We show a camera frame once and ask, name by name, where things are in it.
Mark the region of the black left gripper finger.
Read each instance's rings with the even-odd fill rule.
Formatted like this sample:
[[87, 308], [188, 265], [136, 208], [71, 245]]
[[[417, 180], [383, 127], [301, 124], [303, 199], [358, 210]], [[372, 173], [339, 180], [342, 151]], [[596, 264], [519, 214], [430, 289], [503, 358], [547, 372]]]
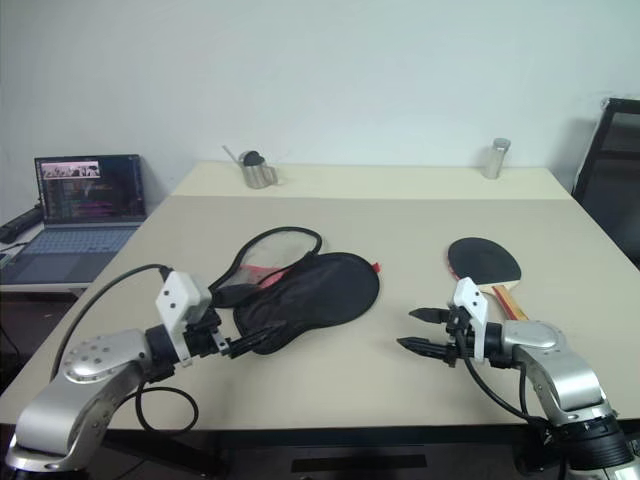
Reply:
[[288, 330], [283, 322], [276, 322], [243, 335], [240, 339], [249, 349], [281, 349], [288, 344]]
[[231, 357], [237, 358], [246, 353], [268, 355], [281, 348], [277, 335], [272, 331], [260, 331], [231, 342]]

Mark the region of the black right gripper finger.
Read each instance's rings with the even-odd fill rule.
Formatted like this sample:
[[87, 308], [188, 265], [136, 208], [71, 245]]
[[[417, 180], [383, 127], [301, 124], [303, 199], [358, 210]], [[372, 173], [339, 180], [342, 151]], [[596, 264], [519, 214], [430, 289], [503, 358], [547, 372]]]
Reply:
[[418, 337], [398, 338], [396, 342], [406, 350], [422, 357], [444, 361], [446, 357], [446, 346], [435, 344], [428, 339]]
[[427, 307], [417, 308], [409, 312], [410, 316], [418, 320], [433, 324], [448, 323], [450, 314], [451, 312], [449, 309]]

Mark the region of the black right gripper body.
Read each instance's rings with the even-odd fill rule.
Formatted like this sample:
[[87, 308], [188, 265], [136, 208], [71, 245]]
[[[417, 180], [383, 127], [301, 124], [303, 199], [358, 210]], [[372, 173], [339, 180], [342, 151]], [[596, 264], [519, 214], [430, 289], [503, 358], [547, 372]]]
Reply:
[[464, 307], [448, 306], [445, 331], [450, 337], [446, 347], [444, 362], [454, 368], [459, 359], [465, 360], [468, 355], [468, 331], [471, 315]]

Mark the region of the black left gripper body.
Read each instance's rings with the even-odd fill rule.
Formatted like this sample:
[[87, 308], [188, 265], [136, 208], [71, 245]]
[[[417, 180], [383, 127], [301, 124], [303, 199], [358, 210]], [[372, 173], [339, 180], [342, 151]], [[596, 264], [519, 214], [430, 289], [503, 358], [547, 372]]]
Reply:
[[209, 307], [200, 320], [187, 325], [183, 338], [191, 357], [231, 356], [231, 340], [221, 333], [221, 324], [217, 311]]

